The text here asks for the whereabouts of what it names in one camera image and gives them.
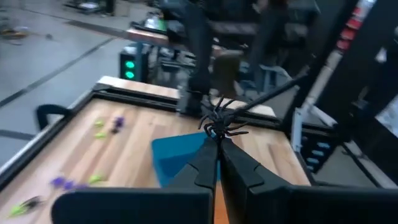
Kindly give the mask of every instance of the black plastic spider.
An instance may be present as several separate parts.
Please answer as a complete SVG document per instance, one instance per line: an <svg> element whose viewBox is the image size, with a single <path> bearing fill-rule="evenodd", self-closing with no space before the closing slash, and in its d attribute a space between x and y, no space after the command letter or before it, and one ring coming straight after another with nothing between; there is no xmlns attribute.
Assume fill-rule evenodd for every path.
<svg viewBox="0 0 398 224"><path fill-rule="evenodd" d="M237 136L240 134L249 133L248 131L237 131L234 133L230 132L230 131L234 131L239 128L242 128L243 126L247 125L247 123L243 123L243 124L237 125L235 127L229 127L229 125L233 122L234 115L225 113L224 111L225 111L226 107L228 105L230 105L234 100L229 100L226 104L224 104L222 107L220 107L223 100L224 100L224 96L222 96L221 99L219 100L219 102L217 103L217 105L214 106L211 103L210 96L208 96L208 101L212 108L210 106L202 103L202 105L207 110L207 114L204 115L200 119L198 129L201 128L203 122L206 120L206 118L208 118L212 121L212 123L205 124L203 129L205 130L207 136L213 138L215 141L224 139L226 135L227 136ZM216 134L215 137L213 137L211 135L212 131Z"/></svg>

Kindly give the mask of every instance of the blue block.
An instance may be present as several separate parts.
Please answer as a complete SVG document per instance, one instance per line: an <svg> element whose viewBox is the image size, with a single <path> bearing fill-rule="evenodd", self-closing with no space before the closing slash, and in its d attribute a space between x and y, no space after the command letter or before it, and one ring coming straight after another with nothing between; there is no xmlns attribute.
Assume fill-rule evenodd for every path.
<svg viewBox="0 0 398 224"><path fill-rule="evenodd" d="M205 133L195 133L152 141L153 163L161 187L167 186L184 165L195 157L206 138Z"/></svg>

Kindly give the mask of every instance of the table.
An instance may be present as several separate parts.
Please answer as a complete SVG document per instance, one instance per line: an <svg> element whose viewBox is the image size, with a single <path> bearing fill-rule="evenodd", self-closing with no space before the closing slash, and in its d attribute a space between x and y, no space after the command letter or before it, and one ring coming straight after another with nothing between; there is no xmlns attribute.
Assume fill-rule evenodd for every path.
<svg viewBox="0 0 398 224"><path fill-rule="evenodd" d="M113 77L103 77L98 82L178 98L176 89L162 86ZM229 108L243 104L236 101ZM252 112L275 116L268 106L257 106ZM121 115L125 117L126 125L120 133L108 134L104 139L94 138L98 131L110 130L115 117ZM102 128L94 126L98 119L104 120ZM77 183L87 183L91 175L101 174L104 181L97 183L97 187L159 187L152 166L151 141L199 132L197 125L197 119L172 112L94 99L0 192L0 223L51 223L52 203L64 191L54 189L49 182L59 175ZM235 144L290 183L310 184L283 133L252 126L243 130L250 134L235 136ZM39 133L32 141L41 136L42 133ZM35 196L46 199L41 207L23 216L7 217L13 206ZM220 183L217 184L215 200L215 223L228 223Z"/></svg>

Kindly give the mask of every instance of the black metal rod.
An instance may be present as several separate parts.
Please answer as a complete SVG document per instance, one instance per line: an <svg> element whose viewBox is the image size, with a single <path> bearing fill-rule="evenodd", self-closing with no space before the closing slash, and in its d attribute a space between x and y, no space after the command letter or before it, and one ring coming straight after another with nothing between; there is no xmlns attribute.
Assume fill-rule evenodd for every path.
<svg viewBox="0 0 398 224"><path fill-rule="evenodd" d="M308 77L307 74L299 75L295 79L293 79L293 80L283 84L282 86L272 90L270 93L267 93L267 94L265 94L263 96L260 96L259 98L253 100L252 102L246 104L245 106L242 106L242 107L234 110L232 112L232 115L233 116L240 115L240 114L250 110L251 108L253 108L253 107L257 106L257 105L260 105L260 104L266 102L267 100L272 99L273 97L275 97L275 96L277 96L277 95L279 95L279 94L291 89L293 86L299 85L300 83L302 83L302 81L306 80L307 77Z"/></svg>
<svg viewBox="0 0 398 224"><path fill-rule="evenodd" d="M345 1L343 9L340 11L338 18L333 25L330 38L327 40L321 54L316 57L315 61L310 66L310 70L308 71L308 79L305 83L303 83L303 85L301 85L298 93L293 99L293 102L291 102L284 116L284 120L281 124L281 128L284 133L290 132L295 109L303 105L313 84L316 82L321 69L326 65L326 61L328 60L330 53L336 48L336 43L340 38L341 31L345 28L348 19L350 19L352 16L357 3L358 0Z"/></svg>

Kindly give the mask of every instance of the concrete floor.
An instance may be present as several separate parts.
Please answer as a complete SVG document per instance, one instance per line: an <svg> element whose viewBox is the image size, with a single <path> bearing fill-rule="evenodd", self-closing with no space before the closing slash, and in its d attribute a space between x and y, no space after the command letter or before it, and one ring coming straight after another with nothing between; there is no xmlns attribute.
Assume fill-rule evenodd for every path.
<svg viewBox="0 0 398 224"><path fill-rule="evenodd" d="M33 34L20 46L0 41L0 101L20 94L13 101L0 104L0 130L31 135L38 133L33 114L37 106L44 103L68 106L103 75L117 76L118 53L130 43L64 22L77 20L125 29L129 22L143 19L150 9L131 4L129 17L103 18L64 10L61 1L25 0L24 9L17 8L18 1L7 0L3 4L9 6L7 13L12 22L28 27ZM46 34L51 34L53 40L47 40ZM294 91L288 92L268 104L283 116L293 94ZM26 142L0 136L0 165ZM316 178L336 184L373 186L340 150Z"/></svg>

